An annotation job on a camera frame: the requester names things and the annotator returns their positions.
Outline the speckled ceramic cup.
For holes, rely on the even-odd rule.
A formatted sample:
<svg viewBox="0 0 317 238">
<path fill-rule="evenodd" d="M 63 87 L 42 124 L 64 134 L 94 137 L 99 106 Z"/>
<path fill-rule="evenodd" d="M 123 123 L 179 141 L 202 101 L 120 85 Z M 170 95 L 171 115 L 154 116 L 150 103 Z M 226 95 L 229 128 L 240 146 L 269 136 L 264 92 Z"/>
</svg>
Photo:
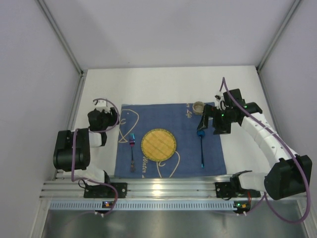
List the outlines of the speckled ceramic cup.
<svg viewBox="0 0 317 238">
<path fill-rule="evenodd" d="M 204 102 L 196 101 L 192 105 L 193 113 L 201 116 L 204 112 L 204 106 L 205 106 Z"/>
</svg>

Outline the blue metallic spoon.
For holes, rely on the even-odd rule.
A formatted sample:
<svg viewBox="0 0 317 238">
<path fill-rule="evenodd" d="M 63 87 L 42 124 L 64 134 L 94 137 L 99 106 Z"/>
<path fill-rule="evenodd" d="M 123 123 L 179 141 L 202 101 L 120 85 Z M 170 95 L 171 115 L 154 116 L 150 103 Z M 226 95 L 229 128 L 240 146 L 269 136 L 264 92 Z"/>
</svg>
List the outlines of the blue metallic spoon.
<svg viewBox="0 0 317 238">
<path fill-rule="evenodd" d="M 200 138 L 200 145 L 201 145 L 201 167 L 205 167 L 205 162 L 204 162 L 204 151 L 203 151 L 203 138 L 205 136 L 205 132 L 203 130 L 198 130 L 197 135 Z"/>
</svg>

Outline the purple fork with patterned handle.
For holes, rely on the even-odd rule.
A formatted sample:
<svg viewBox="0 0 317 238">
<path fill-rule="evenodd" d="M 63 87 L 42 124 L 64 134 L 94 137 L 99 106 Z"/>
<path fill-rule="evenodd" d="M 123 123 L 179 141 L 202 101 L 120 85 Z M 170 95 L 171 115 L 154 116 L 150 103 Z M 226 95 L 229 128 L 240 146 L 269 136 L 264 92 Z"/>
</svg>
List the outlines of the purple fork with patterned handle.
<svg viewBox="0 0 317 238">
<path fill-rule="evenodd" d="M 134 154 L 133 154 L 133 148 L 135 146 L 135 135 L 133 133 L 129 134 L 129 144 L 130 144 L 130 147 L 131 147 L 130 171 L 133 173 L 133 172 L 135 172 Z"/>
</svg>

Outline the round yellow woven coaster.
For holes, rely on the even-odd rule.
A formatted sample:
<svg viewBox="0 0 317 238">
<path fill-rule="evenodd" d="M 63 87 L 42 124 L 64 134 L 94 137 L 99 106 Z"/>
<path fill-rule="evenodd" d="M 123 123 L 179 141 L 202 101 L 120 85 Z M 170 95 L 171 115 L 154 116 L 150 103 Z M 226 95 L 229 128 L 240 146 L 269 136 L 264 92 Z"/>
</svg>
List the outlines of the round yellow woven coaster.
<svg viewBox="0 0 317 238">
<path fill-rule="evenodd" d="M 148 131 L 141 140 L 143 155 L 154 162 L 170 159 L 176 152 L 176 146 L 175 136 L 163 128 Z"/>
</svg>

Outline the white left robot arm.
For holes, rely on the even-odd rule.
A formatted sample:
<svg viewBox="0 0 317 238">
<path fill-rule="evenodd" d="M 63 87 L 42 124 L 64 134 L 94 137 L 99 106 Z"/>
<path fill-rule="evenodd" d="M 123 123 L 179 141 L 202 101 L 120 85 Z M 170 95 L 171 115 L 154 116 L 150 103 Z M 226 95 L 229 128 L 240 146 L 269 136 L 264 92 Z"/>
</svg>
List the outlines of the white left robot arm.
<svg viewBox="0 0 317 238">
<path fill-rule="evenodd" d="M 91 162 L 91 149 L 106 145 L 106 131 L 118 124 L 115 107 L 95 108 L 88 113 L 89 126 L 74 131 L 59 131 L 56 138 L 53 165 L 70 172 L 73 181 L 87 180 L 92 185 L 109 184 L 107 173 Z"/>
</svg>

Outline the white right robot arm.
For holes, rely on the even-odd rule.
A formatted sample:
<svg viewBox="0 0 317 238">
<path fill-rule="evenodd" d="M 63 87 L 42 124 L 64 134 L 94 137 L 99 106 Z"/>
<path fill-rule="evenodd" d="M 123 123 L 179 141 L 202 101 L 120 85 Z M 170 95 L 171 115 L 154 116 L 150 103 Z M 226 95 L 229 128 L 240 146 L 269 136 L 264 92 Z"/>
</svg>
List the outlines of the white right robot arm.
<svg viewBox="0 0 317 238">
<path fill-rule="evenodd" d="M 246 103 L 239 89 L 220 92 L 216 99 L 216 106 L 204 105 L 197 129 L 207 129 L 212 118 L 214 134 L 230 134 L 231 125 L 238 123 L 254 139 L 270 166 L 268 172 L 244 170 L 233 174 L 230 183 L 235 192 L 249 189 L 266 192 L 274 200 L 306 192 L 312 172 L 311 159 L 283 145 L 262 109 L 255 102 Z"/>
</svg>

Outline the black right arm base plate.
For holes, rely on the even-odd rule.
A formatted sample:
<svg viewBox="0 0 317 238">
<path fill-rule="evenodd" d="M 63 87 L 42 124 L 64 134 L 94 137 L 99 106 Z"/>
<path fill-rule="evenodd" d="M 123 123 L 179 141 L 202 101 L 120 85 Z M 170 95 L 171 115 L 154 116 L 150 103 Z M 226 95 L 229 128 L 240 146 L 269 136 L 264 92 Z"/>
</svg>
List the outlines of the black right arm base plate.
<svg viewBox="0 0 317 238">
<path fill-rule="evenodd" d="M 259 198 L 261 193 L 253 189 L 243 189 L 236 186 L 234 182 L 215 182 L 216 197 L 224 200 L 231 198 Z"/>
</svg>

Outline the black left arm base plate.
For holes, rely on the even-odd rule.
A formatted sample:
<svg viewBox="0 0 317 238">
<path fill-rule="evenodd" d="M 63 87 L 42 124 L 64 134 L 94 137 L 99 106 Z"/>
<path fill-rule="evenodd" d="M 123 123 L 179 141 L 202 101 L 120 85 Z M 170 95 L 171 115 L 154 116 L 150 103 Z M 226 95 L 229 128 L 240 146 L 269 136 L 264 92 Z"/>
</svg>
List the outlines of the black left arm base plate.
<svg viewBox="0 0 317 238">
<path fill-rule="evenodd" d="M 78 185 L 84 189 L 84 198 L 116 198 L 115 196 L 115 191 L 113 188 L 110 188 L 105 185 L 89 185 L 86 182 L 83 183 L 84 186 Z M 127 195 L 127 190 L 128 190 L 128 184 L 125 182 L 112 182 L 110 184 L 113 186 L 117 193 L 118 196 L 117 198 L 125 198 Z"/>
</svg>

